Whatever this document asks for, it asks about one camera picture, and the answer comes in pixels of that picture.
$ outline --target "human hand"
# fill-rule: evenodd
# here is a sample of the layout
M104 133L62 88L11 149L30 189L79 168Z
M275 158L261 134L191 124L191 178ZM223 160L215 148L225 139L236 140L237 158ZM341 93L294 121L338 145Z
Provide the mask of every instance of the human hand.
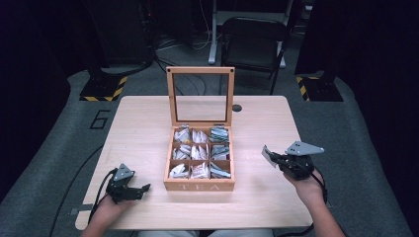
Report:
M114 203L109 195L103 197L82 236L102 236L103 233L130 207L134 200Z
M323 179L317 170L313 171L313 175L323 183ZM311 207L318 203L324 203L323 190L313 177L310 176L309 178L300 181L293 179L286 173L284 173L284 177L295 186L296 193L307 207Z

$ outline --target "gray carpet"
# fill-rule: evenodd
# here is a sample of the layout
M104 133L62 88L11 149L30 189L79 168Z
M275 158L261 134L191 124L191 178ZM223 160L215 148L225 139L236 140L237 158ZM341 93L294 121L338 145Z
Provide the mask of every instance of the gray carpet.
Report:
M331 211L349 236L412 236L383 174L350 88L336 80L344 99L342 103L305 102L302 99L293 75L301 40L302 36L291 39L285 53L287 67L280 72L275 95L288 98L301 140L326 150L312 158L325 177L333 205ZM180 65L208 66L209 49L209 45L201 50L180 45L161 48L157 55ZM127 69L113 68L111 71ZM47 236L70 182L83 167L65 196L53 229L53 236L78 236L80 231L74 227L76 216L68 213L82 203L101 152L99 149L95 153L95 150L105 142L121 97L168 93L165 74L155 62L129 76L121 97L115 102L79 101L79 93L88 79L89 74L85 71L68 78L71 95L66 107L38 154L0 205L0 236ZM185 93L217 93L217 81L185 80L180 88ZM236 95L268 93L235 88ZM100 117L107 118L104 128L90 129L98 111L102 111ZM275 232L301 230L278 229ZM131 234L110 231L107 236L128 237Z

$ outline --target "wooden table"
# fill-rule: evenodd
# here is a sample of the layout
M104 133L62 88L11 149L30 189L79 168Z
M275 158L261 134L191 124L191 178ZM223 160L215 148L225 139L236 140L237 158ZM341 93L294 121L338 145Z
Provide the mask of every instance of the wooden table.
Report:
M235 96L233 100L243 108L232 116L236 175L233 192L167 192L163 173L171 131L169 98L129 96L121 100L83 203L93 203L107 173L124 163L136 172L129 183L131 188L151 184L151 189L114 224L114 229L310 225L309 212L294 187L261 154L264 145L284 153L299 140L287 99ZM89 213L80 211L78 229L86 227Z

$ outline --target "black chair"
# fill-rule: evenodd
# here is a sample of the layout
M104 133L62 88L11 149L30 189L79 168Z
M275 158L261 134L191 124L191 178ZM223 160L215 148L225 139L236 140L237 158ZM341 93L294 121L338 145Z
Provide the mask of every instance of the black chair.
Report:
M271 87L261 89L269 89L272 95L289 37L290 30L281 22L230 18L222 25L221 66L269 73L268 79L274 79ZM219 81L219 93L221 85L222 80Z

